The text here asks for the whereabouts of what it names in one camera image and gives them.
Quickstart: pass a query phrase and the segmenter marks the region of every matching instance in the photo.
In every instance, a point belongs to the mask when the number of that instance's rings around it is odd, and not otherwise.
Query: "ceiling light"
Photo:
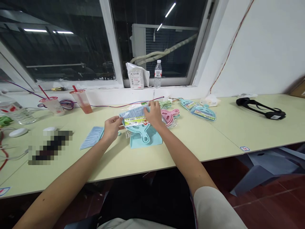
[[[165,15],[165,17],[167,17],[167,16],[169,15],[169,13],[172,11],[172,9],[174,8],[175,5],[176,5],[176,3],[174,3],[174,4],[172,5],[172,7],[171,7],[170,10],[167,12],[167,14]]]
[[[27,32],[47,32],[46,30],[32,30],[32,29],[24,29]]]
[[[161,23],[161,25],[162,25],[162,23]],[[157,29],[157,31],[159,31],[159,29],[160,29],[161,25],[159,26],[159,28]]]
[[[65,34],[73,34],[72,32],[69,31],[53,31],[53,33],[65,33]]]

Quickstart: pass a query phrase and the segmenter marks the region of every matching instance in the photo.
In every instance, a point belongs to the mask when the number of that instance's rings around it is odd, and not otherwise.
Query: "hand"
[[[125,129],[122,120],[123,118],[120,118],[119,116],[114,116],[106,120],[102,139],[112,143],[117,138],[118,131]]]
[[[144,108],[144,114],[147,121],[149,121],[154,128],[165,126],[164,122],[162,122],[162,115],[161,115],[159,102],[150,101],[148,105],[150,106],[150,112],[148,112],[147,109]]]

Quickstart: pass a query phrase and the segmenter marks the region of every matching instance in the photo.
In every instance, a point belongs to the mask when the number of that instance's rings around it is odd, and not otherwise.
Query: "glass pane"
[[[0,82],[7,83],[5,80],[13,82],[12,79],[0,68]]]
[[[197,40],[193,35],[199,32],[206,2],[176,1],[165,17],[174,0],[124,0],[123,3],[111,0],[124,78],[128,78],[125,63],[132,58],[155,51],[163,52],[184,40],[188,42],[158,59],[161,60],[162,77],[186,77]],[[161,23],[170,27],[158,30]],[[153,78],[157,60],[142,65],[140,61],[135,63],[150,71]]]
[[[0,6],[0,39],[36,81],[116,79],[99,0]]]

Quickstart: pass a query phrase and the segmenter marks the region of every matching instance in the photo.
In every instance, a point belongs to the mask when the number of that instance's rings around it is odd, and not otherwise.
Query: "plastic water bottle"
[[[162,77],[162,66],[161,66],[161,60],[157,60],[157,65],[155,67],[155,89],[160,88],[161,86],[161,77]]]
[[[0,94],[1,114],[10,117],[21,125],[35,122],[35,118],[27,112],[16,100]]]

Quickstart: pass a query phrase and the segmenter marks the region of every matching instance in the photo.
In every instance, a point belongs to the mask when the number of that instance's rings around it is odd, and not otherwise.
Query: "red tile floor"
[[[258,186],[235,197],[229,191],[248,171],[247,167],[234,157],[204,162],[203,165],[249,229],[304,228],[305,176],[282,177],[267,186]],[[99,213],[105,191],[109,190],[111,183],[112,181],[106,181],[101,194],[81,191],[60,217],[54,229],[63,229],[69,223]],[[0,200],[0,225],[3,225],[2,221],[8,218],[10,212],[16,212],[16,209],[25,211],[37,195]]]

